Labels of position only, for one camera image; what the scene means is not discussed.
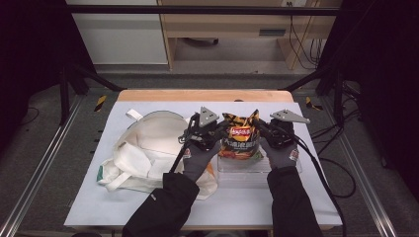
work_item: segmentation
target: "white plastic bag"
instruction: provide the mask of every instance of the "white plastic bag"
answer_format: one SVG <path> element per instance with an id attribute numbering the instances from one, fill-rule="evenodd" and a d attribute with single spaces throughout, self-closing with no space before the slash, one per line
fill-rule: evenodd
<path id="1" fill-rule="evenodd" d="M 163 173 L 168 173 L 182 148 L 178 137 L 188 127 L 179 115 L 160 111 L 142 117 L 130 110 L 127 115 L 137 119 L 114 145 L 114 155 L 104 161 L 97 182 L 108 191 L 118 188 L 151 193 L 161 188 Z M 183 171 L 179 162 L 176 172 Z M 211 167 L 197 180 L 200 193 L 197 199 L 206 199 L 217 189 Z"/>

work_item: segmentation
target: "chip bag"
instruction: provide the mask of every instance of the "chip bag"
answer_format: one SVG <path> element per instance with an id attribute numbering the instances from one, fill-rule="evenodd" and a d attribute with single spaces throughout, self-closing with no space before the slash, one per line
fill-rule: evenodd
<path id="1" fill-rule="evenodd" d="M 253 119 L 259 119 L 256 110 L 249 118 L 238 117 L 223 113 L 224 119 L 229 122 L 228 137 L 221 140 L 221 149 L 218 156 L 236 160 L 261 158 L 259 151 L 259 130 L 253 125 Z"/>

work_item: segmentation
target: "black glove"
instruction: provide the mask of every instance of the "black glove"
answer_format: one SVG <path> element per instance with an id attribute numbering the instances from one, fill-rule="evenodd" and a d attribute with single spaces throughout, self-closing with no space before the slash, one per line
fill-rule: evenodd
<path id="1" fill-rule="evenodd" d="M 265 137 L 261 137 L 259 144 L 266 151 L 271 169 L 296 165 L 298 149 L 294 141 L 281 149 L 272 148 Z"/>
<path id="2" fill-rule="evenodd" d="M 212 149 L 202 150 L 194 143 L 191 143 L 183 156 L 184 172 L 183 174 L 196 182 L 203 174 L 210 159 L 219 151 L 221 144 L 217 141 Z"/>

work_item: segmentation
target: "black sleeve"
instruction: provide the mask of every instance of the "black sleeve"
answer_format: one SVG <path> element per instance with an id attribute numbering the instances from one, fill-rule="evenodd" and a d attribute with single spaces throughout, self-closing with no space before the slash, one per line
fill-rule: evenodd
<path id="1" fill-rule="evenodd" d="M 296 167 L 272 170 L 268 185 L 275 237 L 323 236 Z"/>
<path id="2" fill-rule="evenodd" d="M 200 188 L 182 174 L 163 175 L 163 189 L 155 189 L 124 227 L 124 237 L 164 237 L 177 234 L 191 212 Z"/>

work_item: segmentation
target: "white tabletop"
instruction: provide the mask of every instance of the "white tabletop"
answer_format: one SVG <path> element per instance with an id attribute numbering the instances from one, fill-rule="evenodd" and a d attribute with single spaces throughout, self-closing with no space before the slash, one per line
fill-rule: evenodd
<path id="1" fill-rule="evenodd" d="M 256 109 L 260 118 L 269 121 L 269 114 L 288 109 L 301 115 L 297 103 L 278 102 L 116 102 L 98 144 L 92 163 L 87 171 L 80 191 L 71 206 L 64 223 L 73 228 L 122 228 L 148 194 L 117 190 L 109 193 L 96 183 L 99 166 L 112 157 L 112 147 L 124 131 L 132 124 L 126 116 L 129 109 L 142 115 L 155 111 L 171 111 L 184 118 L 199 112 L 205 106 L 220 116 L 231 113 L 241 117 L 250 116 Z M 316 156 L 307 127 L 294 124 L 295 134 L 307 144 Z M 310 157 L 300 150 L 299 173 L 307 191 L 317 222 L 321 227 L 341 225 L 341 219 L 329 196 L 325 192 Z M 257 174 L 257 179 L 267 174 Z M 266 184 L 259 186 L 237 186 L 220 183 L 217 191 L 206 200 L 196 200 L 184 229 L 270 229 L 272 228 L 272 196 Z"/>

